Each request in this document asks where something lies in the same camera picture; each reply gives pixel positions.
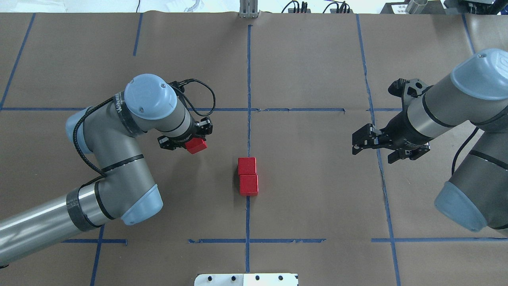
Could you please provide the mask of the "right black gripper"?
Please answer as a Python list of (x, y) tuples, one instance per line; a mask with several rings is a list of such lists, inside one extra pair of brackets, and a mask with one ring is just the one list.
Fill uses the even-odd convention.
[(379, 142), (385, 144), (387, 149), (394, 151), (387, 156), (388, 164), (406, 158), (416, 160), (429, 152), (431, 138), (419, 133), (410, 124), (408, 117), (410, 103), (416, 103), (417, 99), (422, 99), (428, 89), (429, 86), (420, 79), (399, 78), (392, 82), (387, 89), (388, 93), (401, 98), (402, 111), (381, 130), (376, 129), (373, 124), (366, 124), (354, 132), (352, 154), (357, 155), (364, 149), (381, 148), (379, 143), (376, 143), (379, 136), (381, 136)]

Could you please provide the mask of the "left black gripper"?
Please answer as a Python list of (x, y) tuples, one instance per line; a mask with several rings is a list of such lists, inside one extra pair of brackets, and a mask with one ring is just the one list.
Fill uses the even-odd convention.
[(158, 144), (162, 149), (172, 151), (177, 148), (185, 149), (185, 142), (194, 137), (206, 139), (206, 136), (210, 135), (213, 131), (210, 115), (214, 112), (214, 107), (211, 107), (210, 111), (206, 114), (198, 112), (189, 98), (185, 96), (185, 86), (189, 83), (191, 82), (173, 81), (169, 83), (175, 91), (178, 100), (183, 105), (185, 113), (183, 122), (177, 128), (171, 131), (163, 131), (163, 135), (157, 138)]

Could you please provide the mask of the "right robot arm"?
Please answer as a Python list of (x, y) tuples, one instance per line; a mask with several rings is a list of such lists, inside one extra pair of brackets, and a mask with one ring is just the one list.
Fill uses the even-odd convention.
[(369, 123), (352, 134), (352, 154), (387, 149), (387, 162), (417, 160), (431, 141), (468, 122), (472, 131), (452, 158), (436, 210), (471, 232), (507, 236), (507, 51), (483, 49), (433, 85), (399, 78), (388, 93), (401, 111), (383, 128)]

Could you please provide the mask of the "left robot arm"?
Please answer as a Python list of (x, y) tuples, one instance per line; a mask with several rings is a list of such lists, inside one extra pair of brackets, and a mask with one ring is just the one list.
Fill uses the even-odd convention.
[(62, 197), (1, 221), (1, 267), (81, 232), (120, 218), (127, 226), (145, 221), (163, 208), (158, 185), (137, 137), (154, 129), (159, 147), (195, 154), (212, 133), (210, 112), (196, 121), (196, 107), (185, 86), (198, 79), (166, 82), (154, 74), (134, 77), (119, 93), (73, 114), (66, 134), (98, 177)]

